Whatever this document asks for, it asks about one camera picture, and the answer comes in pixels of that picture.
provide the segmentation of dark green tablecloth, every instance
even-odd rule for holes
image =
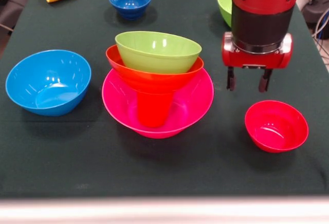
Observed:
[[[101,99],[110,70],[105,50],[129,30],[174,33],[199,42],[215,87],[210,111],[166,140],[144,138],[118,124]],[[0,195],[6,197],[327,194],[329,79],[303,17],[295,9],[294,55],[275,70],[269,92],[258,92],[262,71],[236,71],[226,90],[221,40],[228,30],[216,0],[152,0],[137,22],[122,20],[108,0],[29,0],[0,60]],[[75,51],[93,77],[70,114],[41,117],[12,103],[10,69],[47,49]],[[268,154],[248,137],[244,115],[253,103],[275,99],[299,109],[309,138],[298,150]]]

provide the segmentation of light blue bowl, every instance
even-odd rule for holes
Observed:
[[[66,50],[39,52],[9,72],[6,92],[22,108],[45,116],[72,111],[83,99],[92,77],[87,60]]]
[[[126,20],[136,20],[143,16],[151,0],[109,0],[118,13]]]

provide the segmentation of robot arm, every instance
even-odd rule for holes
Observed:
[[[288,64],[293,40],[287,34],[296,0],[233,0],[232,32],[222,43],[228,66],[227,88],[234,89],[234,67],[265,69],[259,90],[268,88],[274,68]]]

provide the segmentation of green bowl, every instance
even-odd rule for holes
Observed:
[[[217,0],[223,19],[231,27],[232,0]]]
[[[124,32],[115,41],[126,67],[153,73],[187,72],[202,50],[190,39],[154,31]]]

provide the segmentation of bowl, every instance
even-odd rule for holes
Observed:
[[[280,153],[300,147],[308,137],[308,125],[294,107],[267,100],[251,106],[245,125],[254,143],[262,150]]]
[[[72,111],[86,94],[92,76],[87,60],[66,50],[33,54],[13,67],[6,79],[9,98],[44,116]]]
[[[175,93],[165,124],[156,128],[146,127],[139,122],[136,115],[137,95],[119,77],[117,71],[112,69],[108,73],[102,87],[102,98],[109,114],[142,136],[164,139],[192,126],[208,112],[214,97],[214,87],[209,74],[202,68],[187,85]]]
[[[220,11],[226,24],[231,27],[232,19],[232,0],[217,0]]]
[[[136,20],[143,16],[151,0],[109,0],[112,6],[126,20]]]
[[[187,85],[204,66],[199,57],[186,73],[138,71],[125,67],[116,45],[107,49],[106,57],[120,78],[137,91],[137,116],[140,123],[147,127],[160,127],[166,122],[175,92]]]
[[[115,37],[124,64],[153,73],[184,73],[202,48],[187,38],[154,31],[129,31]]]

